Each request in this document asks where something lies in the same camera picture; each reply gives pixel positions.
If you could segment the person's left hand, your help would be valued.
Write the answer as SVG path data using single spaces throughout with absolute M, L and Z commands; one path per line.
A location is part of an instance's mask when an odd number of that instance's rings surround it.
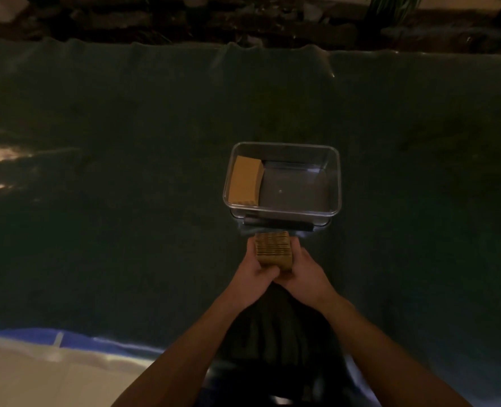
M 257 262 L 254 237 L 247 240 L 246 254 L 225 290 L 228 301 L 238 311 L 255 303 L 275 279 L 256 279 Z

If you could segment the person's right hand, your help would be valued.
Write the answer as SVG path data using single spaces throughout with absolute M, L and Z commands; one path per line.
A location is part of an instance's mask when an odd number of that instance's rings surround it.
M 331 285 L 322 267 L 305 248 L 301 247 L 299 238 L 290 239 L 295 279 L 291 282 L 276 282 L 275 279 L 274 282 L 287 290 L 296 300 L 328 319 L 332 308 L 340 298 L 339 294 Z

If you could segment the stack of brown cards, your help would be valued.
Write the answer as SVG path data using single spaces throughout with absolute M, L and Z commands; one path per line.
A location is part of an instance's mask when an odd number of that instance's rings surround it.
M 256 233 L 255 253 L 261 265 L 277 265 L 292 268 L 293 255 L 290 235 L 287 231 Z

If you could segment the person's left forearm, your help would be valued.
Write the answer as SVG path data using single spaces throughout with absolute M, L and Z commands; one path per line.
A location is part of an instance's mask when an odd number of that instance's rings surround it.
M 191 407 L 229 327 L 257 299 L 228 287 L 111 407 Z

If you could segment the person's right forearm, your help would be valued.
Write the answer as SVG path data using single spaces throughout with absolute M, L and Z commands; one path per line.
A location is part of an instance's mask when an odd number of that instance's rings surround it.
M 472 407 L 335 291 L 320 294 L 316 309 L 382 407 Z

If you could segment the person's dark clothing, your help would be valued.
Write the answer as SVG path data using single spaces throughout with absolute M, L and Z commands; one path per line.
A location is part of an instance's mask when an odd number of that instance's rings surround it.
M 195 407 L 353 407 L 356 387 L 326 319 L 272 285 L 229 327 Z

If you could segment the clear plastic container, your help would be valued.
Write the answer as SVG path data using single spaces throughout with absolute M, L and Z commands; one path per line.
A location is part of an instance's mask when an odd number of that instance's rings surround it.
M 237 156 L 260 159 L 264 165 L 256 207 L 228 203 Z M 228 162 L 223 201 L 247 226 L 308 232 L 326 227 L 342 207 L 340 154 L 326 145 L 237 143 Z

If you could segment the brown card stack in container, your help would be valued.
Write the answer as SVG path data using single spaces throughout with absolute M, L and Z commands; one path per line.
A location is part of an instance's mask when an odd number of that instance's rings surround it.
M 263 175 L 262 160 L 237 156 L 230 179 L 228 203 L 258 206 Z

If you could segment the dark green table cloth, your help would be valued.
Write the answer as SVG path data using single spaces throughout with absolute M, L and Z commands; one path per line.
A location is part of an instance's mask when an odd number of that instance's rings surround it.
M 171 344 L 244 253 L 241 142 L 339 152 L 341 211 L 301 243 L 501 407 L 501 55 L 0 40 L 0 329 Z

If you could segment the green potted plant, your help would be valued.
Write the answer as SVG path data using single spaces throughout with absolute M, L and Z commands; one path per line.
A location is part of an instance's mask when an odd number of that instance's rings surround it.
M 422 0 L 370 0 L 368 13 L 387 23 L 398 23 L 413 12 Z

